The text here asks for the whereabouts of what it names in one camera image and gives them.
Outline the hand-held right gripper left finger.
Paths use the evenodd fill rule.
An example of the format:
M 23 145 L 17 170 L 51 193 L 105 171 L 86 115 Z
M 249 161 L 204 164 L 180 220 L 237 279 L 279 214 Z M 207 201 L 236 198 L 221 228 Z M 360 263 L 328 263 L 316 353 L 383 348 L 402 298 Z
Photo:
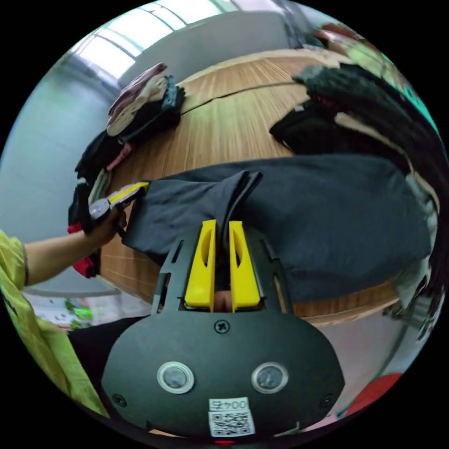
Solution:
M 184 302 L 190 308 L 214 311 L 217 221 L 202 223 Z

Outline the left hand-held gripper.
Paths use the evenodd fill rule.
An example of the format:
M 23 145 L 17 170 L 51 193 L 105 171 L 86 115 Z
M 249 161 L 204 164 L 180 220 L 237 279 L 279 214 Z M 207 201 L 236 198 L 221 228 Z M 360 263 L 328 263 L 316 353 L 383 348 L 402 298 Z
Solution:
M 91 221 L 101 222 L 113 209 L 124 210 L 135 199 L 145 195 L 149 188 L 149 185 L 149 182 L 144 181 L 129 184 L 112 193 L 107 198 L 97 200 L 91 206 L 89 206 Z

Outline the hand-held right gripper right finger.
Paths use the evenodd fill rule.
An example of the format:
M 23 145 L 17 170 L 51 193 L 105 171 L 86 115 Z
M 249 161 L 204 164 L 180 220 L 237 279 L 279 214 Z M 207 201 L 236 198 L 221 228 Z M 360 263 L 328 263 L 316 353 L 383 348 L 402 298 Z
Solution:
M 229 222 L 229 251 L 232 311 L 254 308 L 261 297 L 241 221 Z

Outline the person's left hand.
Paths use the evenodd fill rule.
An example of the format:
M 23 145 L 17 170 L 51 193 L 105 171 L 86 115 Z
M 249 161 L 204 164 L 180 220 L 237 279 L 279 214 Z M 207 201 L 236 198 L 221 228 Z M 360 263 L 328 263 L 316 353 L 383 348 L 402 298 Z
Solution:
M 127 215 L 122 209 L 113 208 L 108 216 L 87 234 L 87 248 L 94 252 L 109 243 L 117 234 L 118 229 L 127 225 Z

